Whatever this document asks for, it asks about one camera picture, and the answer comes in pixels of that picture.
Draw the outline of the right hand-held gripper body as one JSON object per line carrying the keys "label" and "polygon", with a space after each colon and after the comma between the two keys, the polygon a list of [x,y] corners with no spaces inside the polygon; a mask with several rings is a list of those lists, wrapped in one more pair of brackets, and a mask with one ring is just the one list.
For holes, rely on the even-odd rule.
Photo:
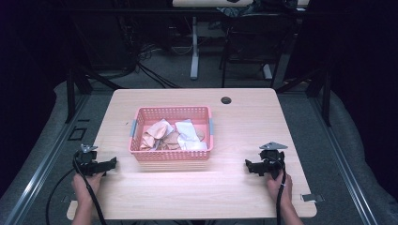
{"label": "right hand-held gripper body", "polygon": [[260,146],[259,156],[263,160],[260,176],[270,173],[273,179],[278,177],[280,170],[284,168],[284,152],[280,152],[280,149],[284,148],[284,145],[276,142],[269,142]]}

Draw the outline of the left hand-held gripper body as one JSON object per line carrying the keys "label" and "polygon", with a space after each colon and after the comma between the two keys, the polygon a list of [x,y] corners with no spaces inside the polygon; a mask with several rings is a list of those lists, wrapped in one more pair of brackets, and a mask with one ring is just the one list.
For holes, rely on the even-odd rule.
{"label": "left hand-held gripper body", "polygon": [[97,173],[97,167],[101,165],[96,161],[96,149],[97,146],[81,144],[81,149],[73,156],[73,167],[77,173],[83,176],[93,176]]}

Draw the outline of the person's left hand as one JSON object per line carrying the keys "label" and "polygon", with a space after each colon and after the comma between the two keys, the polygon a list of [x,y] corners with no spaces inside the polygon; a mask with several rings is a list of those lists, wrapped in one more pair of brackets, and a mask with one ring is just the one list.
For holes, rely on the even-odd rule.
{"label": "person's left hand", "polygon": [[97,194],[102,176],[102,172],[95,173],[93,176],[82,177],[78,173],[73,176],[71,184],[79,204],[90,204],[93,202],[88,187],[91,187],[93,193]]}

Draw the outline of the person's right hand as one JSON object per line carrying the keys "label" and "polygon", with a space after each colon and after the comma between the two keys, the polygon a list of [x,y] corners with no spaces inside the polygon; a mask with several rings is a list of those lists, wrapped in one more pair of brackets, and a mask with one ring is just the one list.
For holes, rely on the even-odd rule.
{"label": "person's right hand", "polygon": [[292,204],[292,179],[289,174],[279,172],[276,179],[271,175],[266,177],[266,186],[270,198],[282,205]]}

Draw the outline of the grey tape piece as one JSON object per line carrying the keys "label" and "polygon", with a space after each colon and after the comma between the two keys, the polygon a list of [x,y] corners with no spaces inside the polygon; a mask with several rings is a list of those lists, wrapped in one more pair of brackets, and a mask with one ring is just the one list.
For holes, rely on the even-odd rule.
{"label": "grey tape piece", "polygon": [[301,199],[304,202],[311,202],[311,203],[321,203],[323,202],[325,199],[322,195],[320,194],[302,194],[301,195]]}

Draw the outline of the beige crumpled cloth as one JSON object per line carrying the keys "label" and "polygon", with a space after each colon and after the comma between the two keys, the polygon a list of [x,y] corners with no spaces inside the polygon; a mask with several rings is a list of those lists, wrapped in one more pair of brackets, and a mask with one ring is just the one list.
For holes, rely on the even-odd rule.
{"label": "beige crumpled cloth", "polygon": [[161,119],[143,133],[140,149],[145,151],[154,149],[157,146],[157,141],[162,140],[173,131],[174,128],[170,123]]}

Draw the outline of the pink perforated plastic basket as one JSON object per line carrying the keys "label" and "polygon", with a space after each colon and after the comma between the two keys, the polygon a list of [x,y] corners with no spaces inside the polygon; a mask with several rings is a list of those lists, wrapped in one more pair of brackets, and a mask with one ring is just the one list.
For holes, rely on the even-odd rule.
{"label": "pink perforated plastic basket", "polygon": [[[205,132],[207,150],[141,150],[143,133],[156,122],[165,119],[176,129],[176,122],[191,119],[196,128]],[[138,161],[206,160],[213,149],[213,123],[207,106],[142,107],[135,114],[130,130],[130,152]]]}

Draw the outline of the tan crumpled cloth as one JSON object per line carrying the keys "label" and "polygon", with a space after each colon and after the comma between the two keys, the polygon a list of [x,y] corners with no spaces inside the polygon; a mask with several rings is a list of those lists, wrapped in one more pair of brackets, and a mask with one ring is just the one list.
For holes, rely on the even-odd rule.
{"label": "tan crumpled cloth", "polygon": [[167,136],[155,141],[156,150],[200,150],[207,149],[204,142],[205,132],[201,129],[195,130],[197,141],[191,136],[172,131]]}

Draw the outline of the white crumpled cloth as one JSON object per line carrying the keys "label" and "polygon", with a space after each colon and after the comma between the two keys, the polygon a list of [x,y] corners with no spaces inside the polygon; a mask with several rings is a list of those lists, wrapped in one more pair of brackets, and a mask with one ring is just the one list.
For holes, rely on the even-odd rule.
{"label": "white crumpled cloth", "polygon": [[182,150],[207,150],[205,132],[196,128],[191,119],[176,122],[177,142]]}

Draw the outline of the black chair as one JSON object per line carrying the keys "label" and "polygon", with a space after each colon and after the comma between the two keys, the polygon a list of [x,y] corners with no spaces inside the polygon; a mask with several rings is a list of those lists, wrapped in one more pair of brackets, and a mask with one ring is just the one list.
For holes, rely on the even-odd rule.
{"label": "black chair", "polygon": [[228,64],[257,64],[263,71],[269,66],[273,86],[280,71],[280,61],[293,39],[297,19],[291,15],[251,13],[229,20],[219,69],[222,71],[222,87],[227,81]]}

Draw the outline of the white desk leg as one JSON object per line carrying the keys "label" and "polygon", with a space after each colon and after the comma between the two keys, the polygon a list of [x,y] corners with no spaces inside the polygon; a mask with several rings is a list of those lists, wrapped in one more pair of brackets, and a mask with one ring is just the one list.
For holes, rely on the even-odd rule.
{"label": "white desk leg", "polygon": [[191,75],[192,80],[198,79],[198,67],[199,67],[199,51],[198,51],[198,36],[197,36],[197,20],[195,17],[192,18],[192,57],[191,57]]}

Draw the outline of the silver metal floor rail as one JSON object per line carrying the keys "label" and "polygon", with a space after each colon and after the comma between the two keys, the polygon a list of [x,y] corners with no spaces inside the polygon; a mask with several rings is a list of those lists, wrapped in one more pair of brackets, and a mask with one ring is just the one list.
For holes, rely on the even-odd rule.
{"label": "silver metal floor rail", "polygon": [[22,170],[0,199],[0,225],[45,225],[51,216],[55,216],[52,223],[66,219],[72,158],[82,143],[90,141],[89,100],[89,96],[78,97],[76,113],[68,123],[61,116],[61,103],[55,104]]}
{"label": "silver metal floor rail", "polygon": [[321,105],[316,98],[310,97],[309,102],[312,105],[316,118],[321,124],[324,132],[326,133],[329,143],[331,145],[331,153],[334,161],[339,169],[345,186],[349,195],[355,204],[355,207],[360,215],[363,225],[379,225],[375,215],[360,187],[355,175],[353,174],[350,165],[344,155],[343,148],[339,144],[332,126],[328,126],[321,113]]}

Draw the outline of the black frame post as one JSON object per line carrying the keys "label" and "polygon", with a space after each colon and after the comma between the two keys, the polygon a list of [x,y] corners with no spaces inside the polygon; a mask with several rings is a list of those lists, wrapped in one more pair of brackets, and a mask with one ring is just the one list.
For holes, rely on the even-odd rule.
{"label": "black frame post", "polygon": [[75,91],[74,91],[74,76],[72,70],[67,76],[67,101],[68,101],[68,115],[66,124],[71,121],[75,114]]}

